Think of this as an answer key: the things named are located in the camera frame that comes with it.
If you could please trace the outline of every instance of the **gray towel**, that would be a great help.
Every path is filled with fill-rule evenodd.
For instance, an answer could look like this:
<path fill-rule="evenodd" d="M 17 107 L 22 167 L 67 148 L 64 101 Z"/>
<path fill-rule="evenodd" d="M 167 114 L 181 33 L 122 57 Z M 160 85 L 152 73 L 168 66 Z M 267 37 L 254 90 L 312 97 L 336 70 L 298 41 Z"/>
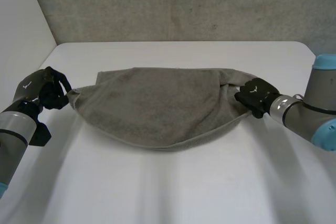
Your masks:
<path fill-rule="evenodd" d="M 234 94 L 254 76 L 234 69 L 132 68 L 71 90 L 85 121 L 125 143 L 177 150 L 207 142 L 249 114 Z"/>

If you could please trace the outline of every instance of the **gray robot arm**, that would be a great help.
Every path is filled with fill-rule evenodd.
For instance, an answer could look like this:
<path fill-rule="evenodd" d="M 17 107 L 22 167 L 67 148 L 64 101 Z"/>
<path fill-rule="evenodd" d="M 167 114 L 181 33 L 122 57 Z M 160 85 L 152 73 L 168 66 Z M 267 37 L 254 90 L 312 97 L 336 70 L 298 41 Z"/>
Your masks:
<path fill-rule="evenodd" d="M 336 150 L 336 55 L 316 57 L 303 99 L 282 95 L 260 78 L 247 82 L 235 98 L 254 117 L 268 113 L 315 146 Z"/>
<path fill-rule="evenodd" d="M 28 145 L 44 146 L 51 138 L 47 126 L 38 120 L 43 108 L 61 109 L 71 86 L 64 74 L 48 67 L 26 77 L 17 87 L 13 103 L 0 113 L 0 198 Z"/>

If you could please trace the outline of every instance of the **concrete wall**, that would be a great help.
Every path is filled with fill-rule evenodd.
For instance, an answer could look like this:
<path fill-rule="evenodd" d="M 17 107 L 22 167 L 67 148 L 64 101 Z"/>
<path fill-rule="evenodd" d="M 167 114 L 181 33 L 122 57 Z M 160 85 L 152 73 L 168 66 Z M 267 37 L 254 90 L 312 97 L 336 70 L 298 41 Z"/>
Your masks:
<path fill-rule="evenodd" d="M 0 111 L 55 47 L 37 0 L 0 0 Z"/>
<path fill-rule="evenodd" d="M 58 44 L 295 40 L 336 52 L 336 0 L 38 0 Z"/>

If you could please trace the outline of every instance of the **white wall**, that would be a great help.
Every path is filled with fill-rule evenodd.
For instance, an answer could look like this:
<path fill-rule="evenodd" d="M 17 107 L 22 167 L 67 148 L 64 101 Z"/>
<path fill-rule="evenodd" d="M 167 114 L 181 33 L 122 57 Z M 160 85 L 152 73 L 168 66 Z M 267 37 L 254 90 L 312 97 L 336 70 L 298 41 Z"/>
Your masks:
<path fill-rule="evenodd" d="M 0 111 L 55 47 L 37 0 L 0 0 Z"/>

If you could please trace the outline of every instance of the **table surface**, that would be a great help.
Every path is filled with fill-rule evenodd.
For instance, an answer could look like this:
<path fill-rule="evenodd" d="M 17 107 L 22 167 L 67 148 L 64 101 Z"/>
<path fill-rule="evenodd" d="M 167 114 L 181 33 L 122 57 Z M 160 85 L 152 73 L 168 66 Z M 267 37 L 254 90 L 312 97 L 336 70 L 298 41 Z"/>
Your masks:
<path fill-rule="evenodd" d="M 313 61 L 298 42 L 102 42 L 62 44 L 42 68 L 63 72 L 73 88 L 107 70 L 234 68 L 294 95 L 304 94 Z M 335 223 L 336 154 L 268 115 L 168 153 L 110 139 L 70 106 L 40 120 L 52 139 L 27 149 L 0 223 Z"/>

